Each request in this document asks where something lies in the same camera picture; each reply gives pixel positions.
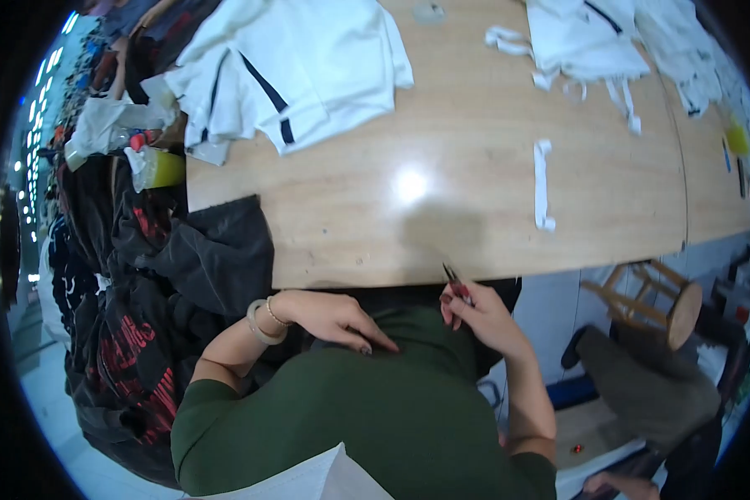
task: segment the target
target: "red bottle cap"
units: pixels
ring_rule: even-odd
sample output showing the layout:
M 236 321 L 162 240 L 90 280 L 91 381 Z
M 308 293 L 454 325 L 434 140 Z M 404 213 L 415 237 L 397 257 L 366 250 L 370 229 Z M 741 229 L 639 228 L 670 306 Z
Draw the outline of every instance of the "red bottle cap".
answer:
M 147 138 L 144 134 L 136 134 L 130 137 L 130 147 L 137 153 L 141 151 L 141 146 L 147 144 Z

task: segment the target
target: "navy stripe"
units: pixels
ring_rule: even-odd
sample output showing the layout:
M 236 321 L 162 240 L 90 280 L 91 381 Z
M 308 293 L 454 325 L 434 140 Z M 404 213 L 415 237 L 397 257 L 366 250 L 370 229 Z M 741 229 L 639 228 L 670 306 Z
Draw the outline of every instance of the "navy stripe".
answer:
M 220 85 L 220 70 L 222 70 L 222 63 L 225 62 L 225 58 L 230 54 L 230 50 L 225 50 L 225 53 L 220 59 L 220 64 L 217 66 L 217 75 L 214 77 L 214 87 L 211 89 L 211 107 L 209 108 L 209 116 L 214 112 L 214 101 L 217 100 L 217 87 Z M 209 129 L 203 129 L 203 134 L 200 135 L 200 141 L 207 143 L 209 141 Z
M 283 137 L 284 143 L 294 144 L 294 136 L 292 135 L 292 126 L 289 123 L 289 118 L 280 120 L 280 136 Z
M 618 25 L 616 22 L 614 22 L 614 20 L 611 19 L 609 17 L 609 15 L 607 15 L 605 12 L 603 12 L 602 10 L 600 10 L 598 7 L 596 7 L 589 0 L 584 0 L 584 4 L 586 4 L 586 6 L 590 7 L 592 10 L 594 10 L 595 12 L 597 12 L 597 15 L 599 15 L 601 18 L 605 19 L 611 25 L 611 27 L 614 28 L 614 31 L 617 32 L 617 35 L 619 35 L 620 33 L 622 33 L 622 28 L 620 28 L 620 25 Z
M 258 70 L 256 70 L 255 66 L 250 64 L 250 61 L 247 60 L 247 57 L 245 57 L 244 54 L 241 54 L 241 58 L 245 60 L 245 66 L 247 67 L 247 70 L 250 72 L 250 75 L 252 75 L 252 77 L 256 79 L 256 82 L 258 82 L 258 85 L 261 85 L 261 88 L 267 94 L 267 97 L 270 98 L 270 101 L 273 102 L 272 105 L 275 106 L 275 109 L 277 110 L 277 112 L 280 113 L 286 108 L 288 108 L 289 105 L 286 104 L 286 101 L 283 100 L 283 98 L 280 96 L 278 91 L 275 90 L 273 86 L 270 85 L 269 82 L 264 80 L 264 77 L 262 77 L 261 73 L 259 73 Z M 284 143 L 294 144 L 294 136 L 292 135 L 292 126 L 289 123 L 289 118 L 286 118 L 286 120 L 280 121 L 280 136 L 283 138 Z

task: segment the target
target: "green sweater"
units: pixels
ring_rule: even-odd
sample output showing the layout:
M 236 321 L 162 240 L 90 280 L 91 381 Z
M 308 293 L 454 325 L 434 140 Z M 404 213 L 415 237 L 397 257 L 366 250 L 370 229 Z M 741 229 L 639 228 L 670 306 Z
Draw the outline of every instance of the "green sweater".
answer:
M 396 500 L 556 497 L 546 458 L 509 457 L 498 445 L 494 413 L 475 388 L 470 335 L 430 309 L 375 319 L 400 354 L 311 350 L 244 398 L 222 382 L 191 384 L 172 426 L 183 489 L 238 490 L 343 442 Z

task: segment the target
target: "gold bracelet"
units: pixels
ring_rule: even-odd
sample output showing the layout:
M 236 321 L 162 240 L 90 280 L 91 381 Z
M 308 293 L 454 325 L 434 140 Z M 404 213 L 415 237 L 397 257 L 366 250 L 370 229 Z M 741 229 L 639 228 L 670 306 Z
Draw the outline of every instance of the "gold bracelet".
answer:
M 273 299 L 272 297 L 273 297 L 272 295 L 270 295 L 269 297 L 267 297 L 267 312 L 270 313 L 270 316 L 272 316 L 272 319 L 275 320 L 275 323 L 277 323 L 278 325 L 283 326 L 284 328 L 289 328 L 291 325 L 294 324 L 294 322 L 288 322 L 287 323 L 287 322 L 283 322 L 280 319 L 278 319 L 278 316 L 276 316 L 273 313 L 272 307 L 270 307 L 270 302 Z

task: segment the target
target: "wooden stool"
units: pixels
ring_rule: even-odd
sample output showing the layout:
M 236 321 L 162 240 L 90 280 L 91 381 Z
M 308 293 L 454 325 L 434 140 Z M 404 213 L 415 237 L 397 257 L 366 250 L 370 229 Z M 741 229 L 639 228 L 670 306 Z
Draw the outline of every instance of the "wooden stool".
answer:
M 648 265 L 660 273 L 661 281 L 650 276 L 647 272 Z M 626 269 L 642 282 L 635 298 L 619 294 L 614 289 Z M 703 304 L 703 290 L 700 285 L 690 282 L 657 260 L 620 264 L 614 268 L 604 285 L 583 281 L 580 282 L 580 286 L 597 294 L 609 306 L 609 316 L 612 319 L 665 336 L 667 345 L 672 350 L 679 349 L 692 334 Z M 664 313 L 647 305 L 644 300 L 650 290 L 670 297 L 674 301 L 672 308 Z M 635 315 L 647 318 L 650 323 L 636 319 Z

